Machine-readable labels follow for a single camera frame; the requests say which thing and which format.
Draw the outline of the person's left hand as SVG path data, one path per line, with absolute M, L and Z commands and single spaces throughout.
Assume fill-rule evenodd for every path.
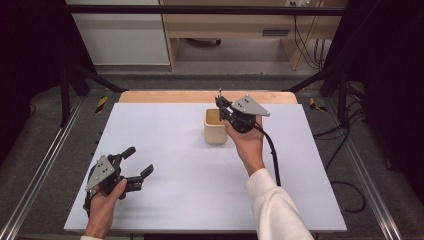
M 124 193 L 127 180 L 121 180 L 107 196 L 97 194 L 92 198 L 90 216 L 86 230 L 102 231 L 107 234 L 113 223 L 115 204 Z

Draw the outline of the black horizontal frame bar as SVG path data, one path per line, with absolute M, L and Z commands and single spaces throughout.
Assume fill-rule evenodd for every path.
M 344 8 L 255 6 L 67 5 L 71 13 L 343 16 Z

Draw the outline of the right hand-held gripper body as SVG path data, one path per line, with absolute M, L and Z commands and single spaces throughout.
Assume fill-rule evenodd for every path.
M 235 102 L 231 102 L 232 127 L 239 133 L 248 133 L 254 128 L 257 116 L 270 116 L 270 112 L 262 107 L 250 95 L 245 95 Z

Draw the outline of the light wooden desk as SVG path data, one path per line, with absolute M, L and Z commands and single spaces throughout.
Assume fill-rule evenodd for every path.
M 255 6 L 289 7 L 288 0 L 159 0 L 163 6 Z M 312 0 L 310 7 L 344 8 L 348 0 Z M 167 37 L 183 38 L 276 38 L 281 41 L 292 70 L 300 68 L 313 39 L 333 39 L 339 16 L 201 15 L 165 14 Z

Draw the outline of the yellow clamp left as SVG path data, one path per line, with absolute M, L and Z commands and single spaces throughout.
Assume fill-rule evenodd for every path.
M 96 107 L 95 113 L 101 113 L 102 112 L 107 100 L 108 100 L 107 96 L 103 96 L 103 97 L 100 98 L 98 105 Z

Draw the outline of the yellow clamp right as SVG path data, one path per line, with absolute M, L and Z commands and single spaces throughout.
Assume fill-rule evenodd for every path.
M 309 99 L 309 106 L 310 106 L 310 109 L 317 110 L 317 111 L 320 111 L 320 112 L 327 112 L 327 108 L 322 107 L 322 106 L 318 106 L 316 104 L 314 98 Z

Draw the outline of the aluminium floor rail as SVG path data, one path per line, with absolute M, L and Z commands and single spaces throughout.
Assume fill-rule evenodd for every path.
M 401 233 L 387 208 L 377 186 L 368 173 L 362 158 L 350 137 L 345 141 L 346 152 L 358 181 L 363 189 L 368 205 L 372 209 L 386 240 L 402 240 Z
M 29 210 L 35 201 L 35 198 L 40 192 L 40 189 L 44 184 L 51 167 L 55 163 L 57 156 L 60 153 L 60 150 L 62 149 L 62 146 L 80 113 L 84 101 L 85 99 L 83 97 L 75 98 L 75 102 L 71 108 L 68 120 L 59 128 L 37 171 L 33 175 L 29 185 L 26 187 L 23 196 L 21 197 L 8 221 L 0 230 L 0 240 L 14 240 L 17 236 Z

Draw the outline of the white cabinet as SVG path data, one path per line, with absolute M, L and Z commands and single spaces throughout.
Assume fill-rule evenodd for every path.
M 169 65 L 160 14 L 73 14 L 92 62 Z

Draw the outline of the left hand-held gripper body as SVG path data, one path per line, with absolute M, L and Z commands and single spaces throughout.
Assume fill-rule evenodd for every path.
M 125 177 L 121 174 L 120 164 L 131 153 L 102 155 L 89 173 L 86 185 L 87 198 L 91 199 L 97 193 L 108 196 Z

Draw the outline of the white board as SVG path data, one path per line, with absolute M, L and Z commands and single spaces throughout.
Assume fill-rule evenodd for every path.
M 206 103 L 117 103 L 95 154 L 136 152 L 121 164 L 125 176 L 148 165 L 153 173 L 139 192 L 118 202 L 116 230 L 138 233 L 251 232 L 251 201 L 244 189 L 247 174 L 232 141 L 204 140 Z M 294 200 L 313 232 L 346 228 L 299 104 L 269 104 L 263 125 L 272 141 L 264 161 Z

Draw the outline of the black pen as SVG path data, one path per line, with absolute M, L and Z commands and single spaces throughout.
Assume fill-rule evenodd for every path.
M 220 103 L 220 98 L 222 97 L 222 88 L 221 87 L 219 87 L 219 89 L 218 89 L 218 96 L 217 96 L 217 102 L 216 102 L 216 104 L 217 104 L 217 107 L 218 107 L 218 112 L 219 112 L 219 119 L 220 119 L 220 121 L 222 121 L 223 120 L 223 118 L 222 118 L 222 110 L 221 110 L 221 103 Z

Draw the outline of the person's right hand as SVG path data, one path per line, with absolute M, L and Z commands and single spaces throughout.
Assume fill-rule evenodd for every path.
M 224 121 L 226 132 L 233 140 L 237 153 L 243 162 L 259 162 L 263 160 L 264 135 L 252 129 L 248 133 L 237 132 L 229 121 Z

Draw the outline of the black curtain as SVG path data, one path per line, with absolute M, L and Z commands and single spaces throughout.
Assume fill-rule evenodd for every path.
M 94 65 L 66 0 L 0 0 L 0 164 L 30 115 L 33 96 L 60 84 L 65 72 L 73 89 L 89 87 L 72 71 Z
M 389 159 L 424 204 L 424 0 L 347 0 L 326 60 L 364 85 L 364 103 Z

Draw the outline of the black metal stand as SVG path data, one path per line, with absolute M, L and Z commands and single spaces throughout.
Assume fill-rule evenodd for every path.
M 60 72 L 60 94 L 62 108 L 62 120 L 60 124 L 61 127 L 64 127 L 71 118 L 69 87 L 72 87 L 78 96 L 87 96 L 90 93 L 90 88 L 86 83 L 86 79 L 91 79 L 115 93 L 125 92 L 124 88 L 109 82 L 108 80 L 100 77 L 97 73 L 89 71 L 82 66 L 73 65 L 65 67 Z
M 330 65 L 325 67 L 320 72 L 308 77 L 306 80 L 284 89 L 284 92 L 297 93 L 303 88 L 311 85 L 318 80 L 323 80 L 319 93 L 322 97 L 331 96 L 335 90 L 338 90 L 337 100 L 337 120 L 345 129 L 348 128 L 347 106 L 346 97 L 348 89 L 347 72 L 342 66 Z

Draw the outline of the square wooden pen holder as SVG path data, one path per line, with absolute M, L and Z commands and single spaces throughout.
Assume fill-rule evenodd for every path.
M 206 109 L 204 118 L 204 140 L 208 144 L 221 145 L 227 141 L 227 133 L 218 109 Z

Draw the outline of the yellow clamp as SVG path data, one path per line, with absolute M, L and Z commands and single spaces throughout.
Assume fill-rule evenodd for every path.
M 103 97 L 100 98 L 98 105 L 96 107 L 95 113 L 101 113 L 102 112 L 107 100 L 108 100 L 107 96 L 103 96 Z
M 327 112 L 327 108 L 322 107 L 322 106 L 318 106 L 316 104 L 314 98 L 309 99 L 309 106 L 310 106 L 310 109 L 317 110 L 317 111 L 320 111 L 320 112 Z

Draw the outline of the wooden table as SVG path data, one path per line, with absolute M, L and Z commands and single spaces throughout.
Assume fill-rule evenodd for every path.
M 125 91 L 119 103 L 214 103 L 217 91 L 155 90 Z M 281 91 L 223 91 L 222 95 L 230 101 L 249 95 L 258 103 L 297 104 L 296 96 Z

